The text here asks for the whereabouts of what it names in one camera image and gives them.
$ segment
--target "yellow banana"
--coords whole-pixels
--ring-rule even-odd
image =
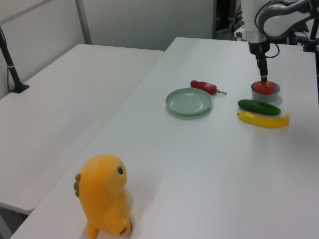
[[[244,122],[267,128],[279,128],[289,123],[289,114],[282,118],[264,117],[249,112],[239,112],[237,115]]]

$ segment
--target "red chili pepper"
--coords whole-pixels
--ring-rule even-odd
[[[263,95],[272,95],[274,93],[274,86],[271,81],[259,81],[255,84],[254,91]]]
[[[226,92],[219,91],[217,89],[217,86],[210,84],[210,83],[207,83],[207,82],[204,82],[204,81],[191,81],[190,86],[197,88],[197,89],[200,89],[200,90],[203,90],[203,91],[206,91],[211,95],[214,95],[215,93],[222,93],[225,95],[227,94]]]

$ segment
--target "green plate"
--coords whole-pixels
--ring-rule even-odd
[[[176,114],[194,116],[210,108],[211,96],[206,91],[196,88],[180,89],[167,96],[166,106]]]

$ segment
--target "green cucumber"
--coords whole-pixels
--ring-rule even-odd
[[[280,114],[280,109],[268,103],[256,100],[240,100],[238,106],[245,111],[258,113],[267,116],[277,116]]]

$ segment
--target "orange plush toy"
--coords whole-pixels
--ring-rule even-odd
[[[119,237],[131,232],[131,208],[124,191],[127,174],[118,157],[97,155],[91,158],[75,180],[75,195],[88,220],[89,239],[95,239],[99,230]]]

